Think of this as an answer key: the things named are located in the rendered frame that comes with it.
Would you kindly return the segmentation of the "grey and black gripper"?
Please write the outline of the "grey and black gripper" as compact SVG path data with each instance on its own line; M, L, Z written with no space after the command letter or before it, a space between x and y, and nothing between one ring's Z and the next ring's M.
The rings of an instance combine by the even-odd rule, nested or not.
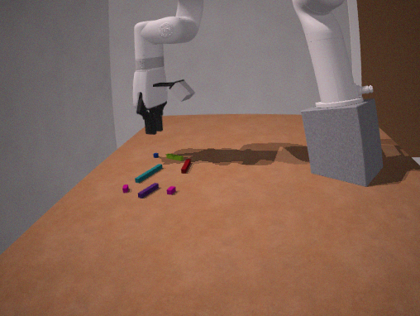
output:
M151 135L163 131L162 115L168 98L167 87L153 87L158 83L166 83L164 66L139 69L134 73L133 105L137 108L136 113L145 120L146 134Z

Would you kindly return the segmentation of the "lime green rod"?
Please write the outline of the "lime green rod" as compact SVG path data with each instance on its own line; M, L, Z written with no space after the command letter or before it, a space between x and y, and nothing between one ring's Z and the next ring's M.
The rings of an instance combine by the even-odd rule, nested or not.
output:
M184 159L183 156L178 156L178 155L174 155L174 154L166 154L166 158L168 159L172 159L172 160L180 160L182 161Z

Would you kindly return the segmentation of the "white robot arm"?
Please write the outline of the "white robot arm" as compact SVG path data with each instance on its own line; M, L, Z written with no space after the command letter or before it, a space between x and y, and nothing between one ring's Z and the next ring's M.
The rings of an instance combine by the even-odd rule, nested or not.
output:
M332 10L345 0L293 0L308 43L321 101L316 108L335 108L362 103L363 93L373 93L370 85L354 84L346 45ZM203 0L178 0L176 17L139 22L134 27L136 70L164 66L163 44L185 43L198 33ZM147 59L148 58L148 59ZM180 102L195 92L182 79L158 83L169 87Z

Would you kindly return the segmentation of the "turquoise rod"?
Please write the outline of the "turquoise rod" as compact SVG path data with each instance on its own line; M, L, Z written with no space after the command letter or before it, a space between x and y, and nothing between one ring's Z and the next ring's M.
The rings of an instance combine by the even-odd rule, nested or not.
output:
M146 171L145 173L143 173L142 175L139 175L138 177L136 177L135 182L140 183L141 181L145 180L146 178L148 178L149 176L153 175L155 172L161 169L162 169L162 164L158 164L154 166L153 168L149 169L148 171Z

